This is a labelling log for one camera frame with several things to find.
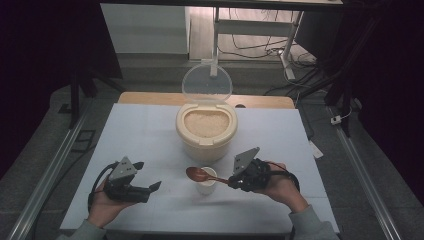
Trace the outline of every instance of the round container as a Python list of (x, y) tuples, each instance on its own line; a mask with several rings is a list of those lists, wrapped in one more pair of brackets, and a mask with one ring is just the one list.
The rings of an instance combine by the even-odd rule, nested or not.
[(200, 64), (184, 76), (182, 90), (190, 100), (178, 111), (176, 129), (187, 154), (209, 166), (228, 151), (237, 131), (237, 115), (225, 100), (231, 96), (227, 72), (215, 64)]

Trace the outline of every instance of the aluminum rail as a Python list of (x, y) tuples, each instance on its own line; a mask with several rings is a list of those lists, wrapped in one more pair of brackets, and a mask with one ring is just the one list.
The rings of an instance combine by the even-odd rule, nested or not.
[(393, 218), (390, 215), (386, 204), (381, 199), (380, 194), (378, 193), (366, 169), (366, 166), (359, 156), (355, 145), (353, 144), (352, 140), (345, 135), (340, 126), (336, 126), (336, 128), (340, 141), (346, 150), (353, 169), (358, 176), (359, 182), (361, 183), (361, 186), (367, 195), (368, 201), (376, 213), (377, 219), (381, 225), (381, 228), (383, 229), (384, 234), (386, 235), (386, 238), (388, 240), (401, 240), (402, 238), (399, 234), (399, 231), (397, 230), (395, 222), (393, 221)]
[(74, 125), (73, 129), (70, 129), (65, 136), (59, 150), (56, 152), (46, 171), (44, 172), (41, 180), (38, 182), (34, 192), (31, 194), (25, 208), (22, 210), (21, 215), (15, 223), (12, 231), (10, 232), (7, 239), (21, 239), (25, 240), (29, 231), (37, 218), (38, 213), (41, 211), (44, 201), (47, 200), (47, 196), (51, 191), (53, 184), (62, 168), (63, 163), (68, 156), (71, 147), (78, 136), (78, 133), (84, 124), (89, 111), (91, 110), (93, 100), (87, 99), (84, 101), (82, 106), (82, 114), (79, 120)]

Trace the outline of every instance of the wooden edge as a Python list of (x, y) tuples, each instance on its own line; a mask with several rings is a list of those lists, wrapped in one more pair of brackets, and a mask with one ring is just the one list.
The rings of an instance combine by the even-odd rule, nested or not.
[[(118, 103), (182, 106), (188, 101), (182, 93), (124, 92)], [(231, 95), (226, 102), (233, 107), (294, 109), (293, 100), (280, 96)]]

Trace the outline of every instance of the white wall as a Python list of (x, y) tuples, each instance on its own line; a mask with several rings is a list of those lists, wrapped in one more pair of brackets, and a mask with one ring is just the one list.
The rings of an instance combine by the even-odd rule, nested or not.
[(189, 9), (101, 4), (117, 53), (188, 53)]

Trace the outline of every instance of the dark background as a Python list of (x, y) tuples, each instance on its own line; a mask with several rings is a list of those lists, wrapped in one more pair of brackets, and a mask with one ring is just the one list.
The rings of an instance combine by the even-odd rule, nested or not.
[(100, 4), (0, 3), (1, 168), (7, 172), (49, 109), (50, 95), (89, 69), (121, 77)]
[[(420, 150), (424, 8), (394, 0), (354, 64), (353, 95), (364, 128), (424, 203)], [(13, 164), (49, 109), (52, 92), (94, 68), (119, 77), (119, 65), (98, 3), (0, 3), (1, 170)], [(349, 41), (343, 28), (335, 45)]]

